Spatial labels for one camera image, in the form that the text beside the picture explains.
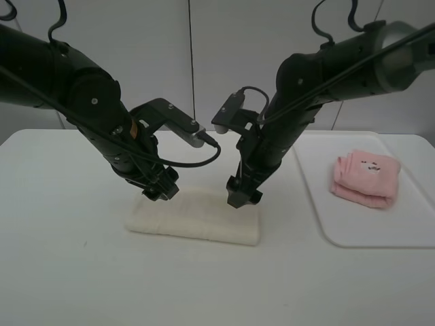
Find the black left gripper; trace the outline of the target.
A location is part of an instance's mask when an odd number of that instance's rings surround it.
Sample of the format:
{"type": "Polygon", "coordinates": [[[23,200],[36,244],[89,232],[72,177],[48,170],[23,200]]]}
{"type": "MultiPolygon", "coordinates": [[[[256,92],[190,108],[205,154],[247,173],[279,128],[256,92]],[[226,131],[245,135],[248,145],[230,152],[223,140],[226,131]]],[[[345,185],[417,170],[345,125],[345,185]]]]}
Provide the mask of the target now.
{"type": "Polygon", "coordinates": [[[158,180],[155,183],[148,183],[142,190],[142,195],[151,201],[170,200],[179,191],[176,184],[179,175],[172,167],[167,167],[158,175],[158,180]]]}

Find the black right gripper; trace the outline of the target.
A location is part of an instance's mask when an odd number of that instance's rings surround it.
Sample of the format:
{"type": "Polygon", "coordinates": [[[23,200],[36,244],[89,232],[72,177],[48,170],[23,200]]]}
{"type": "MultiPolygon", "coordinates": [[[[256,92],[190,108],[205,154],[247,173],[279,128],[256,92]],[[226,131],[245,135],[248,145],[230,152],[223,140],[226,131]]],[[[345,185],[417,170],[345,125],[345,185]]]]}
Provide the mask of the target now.
{"type": "Polygon", "coordinates": [[[228,192],[227,203],[235,209],[246,204],[257,205],[263,193],[257,190],[257,185],[251,182],[249,176],[245,176],[241,169],[237,170],[235,176],[230,176],[226,184],[228,192]]]}

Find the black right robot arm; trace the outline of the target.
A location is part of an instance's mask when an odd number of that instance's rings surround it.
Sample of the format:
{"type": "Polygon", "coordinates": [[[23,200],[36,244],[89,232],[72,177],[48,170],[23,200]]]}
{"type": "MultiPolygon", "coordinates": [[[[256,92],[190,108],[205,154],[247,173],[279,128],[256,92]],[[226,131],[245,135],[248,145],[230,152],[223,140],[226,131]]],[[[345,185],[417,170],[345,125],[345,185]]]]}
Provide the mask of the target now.
{"type": "Polygon", "coordinates": [[[237,173],[229,178],[228,203],[259,203],[259,187],[280,167],[319,110],[328,103],[406,90],[434,68],[434,26],[374,22],[368,30],[314,54],[293,54],[277,72],[276,91],[261,113],[245,110],[245,90],[221,111],[240,135],[237,173]]]}

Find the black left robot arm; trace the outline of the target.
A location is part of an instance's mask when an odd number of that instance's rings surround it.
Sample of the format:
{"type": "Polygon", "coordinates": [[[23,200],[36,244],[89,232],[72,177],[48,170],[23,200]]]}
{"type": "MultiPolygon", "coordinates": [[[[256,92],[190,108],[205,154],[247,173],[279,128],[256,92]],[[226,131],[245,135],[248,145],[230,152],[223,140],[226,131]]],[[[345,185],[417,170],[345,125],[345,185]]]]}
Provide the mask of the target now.
{"type": "Polygon", "coordinates": [[[141,188],[150,200],[168,200],[177,192],[177,172],[143,160],[106,139],[123,142],[157,157],[158,141],[121,101],[119,83],[100,66],[64,42],[48,43],[1,26],[1,67],[60,105],[67,120],[110,163],[113,171],[141,188]]]}

